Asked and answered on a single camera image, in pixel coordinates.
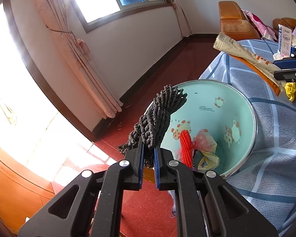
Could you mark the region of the yellow wrapper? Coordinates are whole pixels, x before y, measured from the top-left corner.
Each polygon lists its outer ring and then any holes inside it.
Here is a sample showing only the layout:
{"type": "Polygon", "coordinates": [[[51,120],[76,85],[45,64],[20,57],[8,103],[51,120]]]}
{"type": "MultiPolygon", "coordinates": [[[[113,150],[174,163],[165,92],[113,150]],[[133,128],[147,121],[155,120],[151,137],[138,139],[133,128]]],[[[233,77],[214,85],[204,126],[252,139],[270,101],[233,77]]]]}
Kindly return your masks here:
{"type": "Polygon", "coordinates": [[[294,102],[296,100],[296,83],[287,82],[285,84],[285,92],[290,102],[294,102]]]}

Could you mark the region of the orange snack wrapper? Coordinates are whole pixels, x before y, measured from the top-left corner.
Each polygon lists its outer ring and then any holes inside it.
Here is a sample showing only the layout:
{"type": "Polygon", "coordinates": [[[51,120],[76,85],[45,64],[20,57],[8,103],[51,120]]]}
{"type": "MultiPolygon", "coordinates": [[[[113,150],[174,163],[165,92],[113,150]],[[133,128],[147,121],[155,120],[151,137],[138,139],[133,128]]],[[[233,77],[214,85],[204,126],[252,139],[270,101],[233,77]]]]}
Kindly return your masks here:
{"type": "Polygon", "coordinates": [[[248,66],[251,70],[253,70],[255,73],[257,73],[257,75],[259,75],[262,80],[264,80],[266,82],[266,84],[268,84],[268,86],[271,88],[271,90],[275,93],[276,96],[280,95],[280,88],[277,84],[275,84],[269,77],[267,77],[266,75],[264,75],[264,73],[262,73],[259,69],[257,69],[257,67],[255,67],[253,64],[247,62],[246,60],[244,60],[243,58],[237,57],[232,55],[232,58],[235,58],[236,60],[244,63],[246,66],[248,66]]]}

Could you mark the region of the beige long snack wrapper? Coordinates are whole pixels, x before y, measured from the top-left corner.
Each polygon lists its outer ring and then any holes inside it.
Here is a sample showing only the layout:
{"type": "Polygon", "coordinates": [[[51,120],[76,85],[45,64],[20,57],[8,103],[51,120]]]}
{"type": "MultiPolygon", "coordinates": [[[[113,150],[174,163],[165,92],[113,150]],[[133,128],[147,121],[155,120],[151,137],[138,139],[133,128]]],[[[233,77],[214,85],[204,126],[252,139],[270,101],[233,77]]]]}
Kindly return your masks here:
{"type": "Polygon", "coordinates": [[[247,62],[253,64],[257,69],[259,69],[264,75],[269,77],[275,84],[280,88],[280,91],[285,89],[285,81],[279,81],[274,78],[273,73],[279,71],[280,68],[269,62],[265,58],[251,52],[246,47],[242,46],[240,43],[234,39],[227,36],[225,33],[219,33],[213,44],[213,48],[227,53],[229,55],[234,55],[243,58],[247,62]]]}

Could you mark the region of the red plastic bag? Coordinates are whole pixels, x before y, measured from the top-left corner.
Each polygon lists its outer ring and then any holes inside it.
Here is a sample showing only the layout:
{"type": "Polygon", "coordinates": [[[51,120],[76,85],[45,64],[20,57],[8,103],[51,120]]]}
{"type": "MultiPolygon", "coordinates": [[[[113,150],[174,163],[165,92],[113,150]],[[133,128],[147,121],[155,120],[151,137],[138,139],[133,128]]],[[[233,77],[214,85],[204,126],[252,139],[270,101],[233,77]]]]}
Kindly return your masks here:
{"type": "Polygon", "coordinates": [[[207,129],[201,129],[193,138],[194,148],[199,151],[215,153],[217,143],[207,129]]]}

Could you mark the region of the red foam fruit net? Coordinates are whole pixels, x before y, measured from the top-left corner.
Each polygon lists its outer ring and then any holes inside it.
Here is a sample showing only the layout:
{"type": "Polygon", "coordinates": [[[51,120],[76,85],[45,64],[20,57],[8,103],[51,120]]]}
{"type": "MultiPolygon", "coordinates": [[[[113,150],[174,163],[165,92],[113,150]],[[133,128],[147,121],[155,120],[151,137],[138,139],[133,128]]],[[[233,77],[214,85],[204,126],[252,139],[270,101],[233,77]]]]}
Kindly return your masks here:
{"type": "Polygon", "coordinates": [[[182,163],[192,169],[192,140],[188,130],[183,130],[180,133],[180,145],[181,145],[181,160],[182,163]]]}

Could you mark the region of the black foam net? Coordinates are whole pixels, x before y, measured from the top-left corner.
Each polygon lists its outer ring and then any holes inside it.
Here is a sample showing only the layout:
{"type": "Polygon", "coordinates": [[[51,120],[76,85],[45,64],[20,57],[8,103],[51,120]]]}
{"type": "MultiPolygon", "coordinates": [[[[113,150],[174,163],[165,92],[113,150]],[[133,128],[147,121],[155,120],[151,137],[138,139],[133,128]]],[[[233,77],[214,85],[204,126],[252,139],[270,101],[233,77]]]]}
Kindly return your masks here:
{"type": "Polygon", "coordinates": [[[137,148],[139,141],[147,147],[144,152],[144,166],[154,166],[154,147],[162,143],[165,133],[170,125],[170,117],[180,109],[187,101],[188,94],[184,89],[177,86],[164,86],[160,93],[157,93],[148,110],[140,116],[134,129],[129,133],[126,143],[118,146],[120,153],[137,148]]]}

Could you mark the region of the mint green trash bin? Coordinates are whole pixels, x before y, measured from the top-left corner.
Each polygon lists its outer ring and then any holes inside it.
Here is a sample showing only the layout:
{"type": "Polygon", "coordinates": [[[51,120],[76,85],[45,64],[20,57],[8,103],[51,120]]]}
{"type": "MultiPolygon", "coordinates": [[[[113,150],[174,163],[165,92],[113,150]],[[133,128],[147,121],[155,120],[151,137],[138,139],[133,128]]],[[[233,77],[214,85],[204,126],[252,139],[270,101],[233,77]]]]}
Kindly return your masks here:
{"type": "Polygon", "coordinates": [[[192,80],[177,85],[187,94],[184,105],[170,115],[161,148],[178,159],[183,130],[195,138],[207,130],[217,144],[220,159],[215,172],[222,178],[235,174],[253,151],[257,118],[253,106],[240,91],[216,80],[192,80]]]}

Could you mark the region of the white tall carton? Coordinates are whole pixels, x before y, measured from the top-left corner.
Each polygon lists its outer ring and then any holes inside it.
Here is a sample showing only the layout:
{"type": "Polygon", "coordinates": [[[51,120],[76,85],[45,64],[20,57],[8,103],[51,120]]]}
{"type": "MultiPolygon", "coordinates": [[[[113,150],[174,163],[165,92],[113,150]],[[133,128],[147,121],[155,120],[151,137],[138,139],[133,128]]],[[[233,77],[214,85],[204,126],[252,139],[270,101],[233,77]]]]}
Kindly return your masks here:
{"type": "Polygon", "coordinates": [[[290,57],[291,54],[291,34],[289,27],[279,24],[279,46],[278,52],[281,57],[290,57]]]}

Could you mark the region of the orange leather sofa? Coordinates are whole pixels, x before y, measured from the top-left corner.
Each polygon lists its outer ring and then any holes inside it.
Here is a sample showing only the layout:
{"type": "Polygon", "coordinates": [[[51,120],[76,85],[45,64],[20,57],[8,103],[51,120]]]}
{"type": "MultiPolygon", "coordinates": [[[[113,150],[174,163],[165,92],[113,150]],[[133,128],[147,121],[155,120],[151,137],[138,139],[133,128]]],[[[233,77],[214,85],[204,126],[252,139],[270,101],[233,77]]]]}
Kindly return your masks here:
{"type": "Polygon", "coordinates": [[[288,18],[288,17],[274,19],[273,20],[273,28],[276,29],[277,31],[279,30],[278,24],[286,26],[293,31],[296,27],[296,19],[288,18]]]}

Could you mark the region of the wooden door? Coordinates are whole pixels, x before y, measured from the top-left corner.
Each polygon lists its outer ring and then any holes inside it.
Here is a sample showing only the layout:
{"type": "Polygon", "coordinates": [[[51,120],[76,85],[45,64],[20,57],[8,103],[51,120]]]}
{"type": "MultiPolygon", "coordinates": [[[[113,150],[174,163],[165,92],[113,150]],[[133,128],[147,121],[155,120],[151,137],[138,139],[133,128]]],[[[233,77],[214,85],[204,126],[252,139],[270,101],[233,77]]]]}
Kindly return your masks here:
{"type": "Polygon", "coordinates": [[[25,219],[54,195],[50,181],[30,171],[0,147],[0,219],[13,234],[18,234],[25,219]]]}

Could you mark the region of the blue plaid tablecloth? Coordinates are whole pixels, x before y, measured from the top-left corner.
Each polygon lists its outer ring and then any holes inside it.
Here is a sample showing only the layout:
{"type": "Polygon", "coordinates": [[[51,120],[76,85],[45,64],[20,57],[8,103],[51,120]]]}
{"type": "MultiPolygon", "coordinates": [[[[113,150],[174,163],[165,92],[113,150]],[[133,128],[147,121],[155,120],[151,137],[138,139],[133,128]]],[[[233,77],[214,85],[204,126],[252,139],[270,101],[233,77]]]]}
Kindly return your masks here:
{"type": "Polygon", "coordinates": [[[216,80],[240,91],[257,118],[257,137],[244,165],[227,182],[273,226],[296,236],[296,101],[276,96],[244,63],[220,52],[198,80],[216,80]]]}

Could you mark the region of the pink curtain right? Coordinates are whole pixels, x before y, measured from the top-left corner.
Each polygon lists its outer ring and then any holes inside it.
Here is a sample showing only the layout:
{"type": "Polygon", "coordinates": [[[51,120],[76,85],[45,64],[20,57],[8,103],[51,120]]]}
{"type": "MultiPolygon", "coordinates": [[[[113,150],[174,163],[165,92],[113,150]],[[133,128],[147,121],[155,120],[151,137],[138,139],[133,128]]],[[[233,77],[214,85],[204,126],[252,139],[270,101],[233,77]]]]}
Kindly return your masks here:
{"type": "Polygon", "coordinates": [[[180,31],[183,38],[187,38],[192,35],[192,29],[188,21],[187,16],[185,15],[184,9],[180,0],[166,0],[168,3],[171,3],[177,17],[177,22],[180,27],[180,31]]]}

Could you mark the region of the pink curtain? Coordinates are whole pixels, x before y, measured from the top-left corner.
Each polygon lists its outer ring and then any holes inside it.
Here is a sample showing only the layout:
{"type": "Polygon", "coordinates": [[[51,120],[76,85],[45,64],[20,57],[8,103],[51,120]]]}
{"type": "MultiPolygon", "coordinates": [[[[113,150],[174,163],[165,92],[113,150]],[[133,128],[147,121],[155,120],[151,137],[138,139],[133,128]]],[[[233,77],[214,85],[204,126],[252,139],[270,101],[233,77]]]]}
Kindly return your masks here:
{"type": "Polygon", "coordinates": [[[187,38],[192,35],[192,29],[188,21],[187,16],[185,15],[184,9],[180,0],[166,0],[168,3],[171,3],[177,17],[177,22],[180,27],[180,31],[183,38],[187,38]]]}
{"type": "Polygon", "coordinates": [[[69,28],[67,5],[69,0],[32,0],[36,10],[74,75],[97,106],[102,118],[115,118],[122,111],[122,103],[107,89],[96,71],[88,45],[69,28]]]}

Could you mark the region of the pink curtain left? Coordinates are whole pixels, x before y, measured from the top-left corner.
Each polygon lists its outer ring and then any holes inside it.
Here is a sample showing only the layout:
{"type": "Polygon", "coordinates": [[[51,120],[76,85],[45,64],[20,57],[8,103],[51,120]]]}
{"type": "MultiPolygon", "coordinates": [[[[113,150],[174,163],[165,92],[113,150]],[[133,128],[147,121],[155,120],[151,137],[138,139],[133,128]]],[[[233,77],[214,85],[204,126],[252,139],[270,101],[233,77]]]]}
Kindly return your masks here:
{"type": "Polygon", "coordinates": [[[102,118],[115,118],[122,111],[122,103],[107,89],[96,71],[88,45],[69,28],[67,5],[69,0],[32,0],[36,10],[74,75],[97,106],[102,118]]]}

